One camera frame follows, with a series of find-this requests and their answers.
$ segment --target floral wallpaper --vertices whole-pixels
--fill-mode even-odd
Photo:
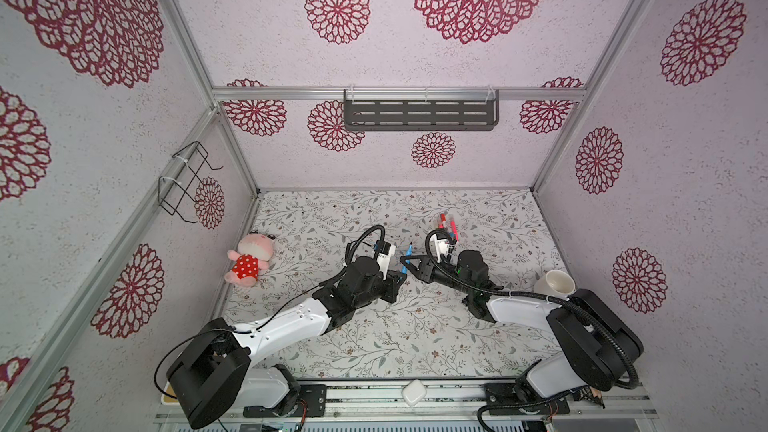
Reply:
[[[531,289],[542,272],[564,266],[528,191],[268,192],[254,230],[276,236],[272,266],[255,287],[234,288],[225,319],[271,314],[297,290],[334,275],[346,244],[370,225],[386,227],[397,257],[410,243],[422,253],[440,213],[456,221],[459,250],[481,251],[498,284]],[[389,266],[402,268],[394,259]],[[298,377],[499,376],[559,350],[537,329],[475,319],[460,304],[463,297],[410,278],[397,303],[371,304],[339,329],[266,362],[283,363]]]
[[[35,188],[51,164],[51,142],[36,111],[0,86],[0,201]]]
[[[101,303],[91,325],[100,335],[127,338],[139,332],[158,311],[163,298],[165,270],[158,252],[140,244]]]
[[[627,2],[178,0],[215,85],[392,87],[587,77]]]
[[[40,43],[76,72],[132,88],[160,67],[163,21],[156,0],[4,0]]]
[[[0,402],[14,384],[29,358],[14,357],[0,364]],[[69,367],[62,367],[56,373],[54,382],[45,390],[40,403],[24,425],[24,432],[61,432],[69,424],[69,415],[74,404],[74,380],[69,376]]]
[[[654,0],[536,192],[669,432],[765,429],[767,43],[768,0]]]

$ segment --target zip tie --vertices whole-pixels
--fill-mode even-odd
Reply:
[[[167,178],[168,180],[172,180],[172,181],[174,181],[174,182],[176,182],[178,184],[178,187],[184,188],[184,186],[181,185],[181,182],[179,182],[178,180],[176,180],[173,177],[162,176],[161,178]]]

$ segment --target marker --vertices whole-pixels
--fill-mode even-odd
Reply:
[[[413,252],[413,242],[411,242],[411,245],[408,246],[408,252],[406,252],[406,256],[410,255]],[[408,267],[405,265],[402,266],[402,273],[407,274],[408,273]]]

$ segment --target pink stuffed doll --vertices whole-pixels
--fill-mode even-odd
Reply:
[[[232,270],[224,274],[224,280],[241,287],[253,287],[259,271],[270,267],[268,261],[274,254],[272,239],[266,235],[248,234],[237,244],[237,252],[230,250],[226,256],[236,261]]]

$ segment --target white cup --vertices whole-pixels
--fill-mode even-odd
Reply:
[[[533,286],[533,292],[566,298],[576,292],[576,282],[567,272],[551,270],[536,281],[536,284]]]

